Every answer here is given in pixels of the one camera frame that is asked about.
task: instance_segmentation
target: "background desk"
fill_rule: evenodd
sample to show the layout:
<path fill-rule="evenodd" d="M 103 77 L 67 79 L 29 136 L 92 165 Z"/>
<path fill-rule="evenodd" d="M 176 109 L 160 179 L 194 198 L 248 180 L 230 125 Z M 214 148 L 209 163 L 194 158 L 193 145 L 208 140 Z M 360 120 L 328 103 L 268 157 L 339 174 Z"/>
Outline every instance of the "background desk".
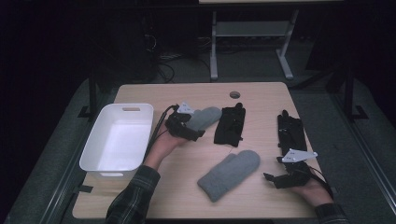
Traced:
<path fill-rule="evenodd" d="M 231 91 L 241 94 L 230 97 Z M 277 163 L 276 116 L 286 109 L 298 118 L 297 111 L 283 83 L 219 83 L 125 85 L 120 87 L 115 103 L 149 103 L 154 106 L 154 125 L 169 105 L 182 101 L 196 109 L 208 106 L 234 106 L 241 102 L 247 110 L 243 141 L 238 148 L 213 144 L 217 123 L 197 142 L 177 148 L 159 170 L 162 178 L 152 197 L 148 218 L 268 218 L 313 217 L 311 207 L 287 189 L 276 189 L 262 173 L 284 174 Z M 229 153 L 255 150 L 262 159 L 258 170 L 218 202 L 209 201 L 197 180 Z M 318 168 L 316 160 L 309 161 Z M 91 193 L 81 192 L 73 210 L 75 217 L 105 217 L 113 199 L 129 181 L 99 181 L 87 175 L 84 185 Z"/>

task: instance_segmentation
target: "white plastic bin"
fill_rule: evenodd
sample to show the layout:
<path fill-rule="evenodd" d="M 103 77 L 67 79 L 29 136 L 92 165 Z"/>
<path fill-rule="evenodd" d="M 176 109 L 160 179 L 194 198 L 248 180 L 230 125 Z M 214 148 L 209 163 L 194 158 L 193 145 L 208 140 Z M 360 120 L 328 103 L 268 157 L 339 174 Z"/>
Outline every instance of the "white plastic bin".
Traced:
<path fill-rule="evenodd" d="M 154 109 L 149 104 L 105 106 L 93 124 L 79 166 L 99 178 L 131 178 L 143 162 Z"/>

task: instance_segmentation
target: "plaid shirt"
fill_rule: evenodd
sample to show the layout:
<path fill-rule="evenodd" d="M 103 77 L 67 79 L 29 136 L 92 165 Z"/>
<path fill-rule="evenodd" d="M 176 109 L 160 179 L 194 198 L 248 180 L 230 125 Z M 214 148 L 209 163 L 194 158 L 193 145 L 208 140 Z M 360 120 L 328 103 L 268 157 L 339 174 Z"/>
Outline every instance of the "plaid shirt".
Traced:
<path fill-rule="evenodd" d="M 108 207 L 106 223 L 143 224 L 149 210 L 149 202 L 160 174 L 141 165 L 129 185 Z M 349 221 L 336 203 L 326 203 L 315 208 L 320 224 L 348 224 Z"/>
<path fill-rule="evenodd" d="M 160 174 L 141 165 L 129 185 L 108 207 L 106 223 L 145 223 L 149 202 Z"/>

